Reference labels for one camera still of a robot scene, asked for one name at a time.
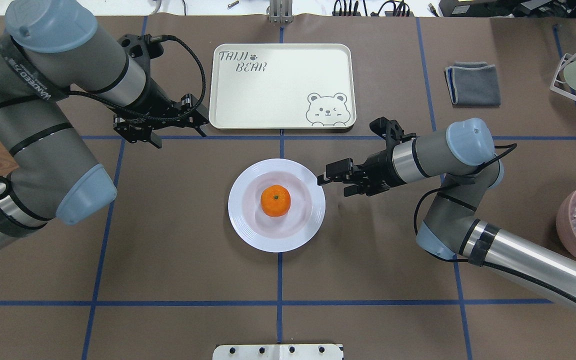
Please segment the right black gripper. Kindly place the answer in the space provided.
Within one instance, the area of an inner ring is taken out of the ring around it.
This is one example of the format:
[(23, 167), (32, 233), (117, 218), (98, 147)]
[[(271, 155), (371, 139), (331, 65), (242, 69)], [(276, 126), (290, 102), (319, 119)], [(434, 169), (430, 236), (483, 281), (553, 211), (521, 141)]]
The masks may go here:
[(344, 183), (353, 185), (343, 189), (343, 196), (374, 196), (399, 185), (394, 171), (392, 156), (388, 150), (370, 155), (363, 164), (355, 165), (352, 158), (345, 158), (326, 165), (323, 174), (317, 176), (317, 185)]

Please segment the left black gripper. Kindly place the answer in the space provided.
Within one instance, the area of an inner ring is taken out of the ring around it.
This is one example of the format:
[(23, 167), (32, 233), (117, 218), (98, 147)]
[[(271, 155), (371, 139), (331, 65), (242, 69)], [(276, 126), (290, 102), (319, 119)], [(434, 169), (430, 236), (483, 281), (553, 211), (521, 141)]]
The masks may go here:
[(210, 123), (209, 109), (194, 95), (187, 93), (181, 100), (155, 101), (144, 109), (114, 108), (113, 130), (131, 144), (146, 142), (160, 150), (162, 139), (157, 130), (192, 128), (205, 138), (204, 126)]

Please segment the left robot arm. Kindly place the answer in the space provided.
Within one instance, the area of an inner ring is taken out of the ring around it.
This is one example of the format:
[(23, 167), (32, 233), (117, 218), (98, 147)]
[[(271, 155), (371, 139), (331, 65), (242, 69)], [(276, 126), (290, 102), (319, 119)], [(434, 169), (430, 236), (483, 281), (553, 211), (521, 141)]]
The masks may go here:
[(0, 250), (52, 219), (73, 225), (117, 196), (114, 180), (58, 106), (70, 96), (114, 114), (124, 140), (162, 140), (169, 126), (202, 133), (209, 121), (199, 96), (172, 100), (153, 79), (151, 59), (174, 35), (114, 39), (76, 0), (14, 0), (0, 35), (0, 143), (18, 167), (0, 176)]

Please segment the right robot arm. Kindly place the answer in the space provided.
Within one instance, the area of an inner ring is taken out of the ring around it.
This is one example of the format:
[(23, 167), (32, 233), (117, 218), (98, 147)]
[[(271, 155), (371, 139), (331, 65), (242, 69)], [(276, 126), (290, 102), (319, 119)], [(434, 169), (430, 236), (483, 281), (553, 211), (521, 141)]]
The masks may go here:
[(396, 120), (371, 121), (385, 149), (362, 164), (352, 158), (327, 164), (320, 186), (346, 184), (343, 194), (374, 196), (398, 186), (444, 175), (416, 243), (446, 262), (462, 256), (544, 298), (576, 311), (576, 261), (477, 218), (487, 191), (498, 186), (505, 168), (493, 137), (480, 118), (455, 121), (425, 136), (406, 133)]

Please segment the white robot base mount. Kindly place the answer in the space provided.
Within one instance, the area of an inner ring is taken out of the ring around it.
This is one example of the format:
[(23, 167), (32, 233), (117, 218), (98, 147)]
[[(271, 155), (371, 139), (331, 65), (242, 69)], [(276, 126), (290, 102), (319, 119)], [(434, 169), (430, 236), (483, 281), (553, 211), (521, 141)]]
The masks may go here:
[(215, 347), (213, 360), (344, 360), (341, 344), (224, 344)]

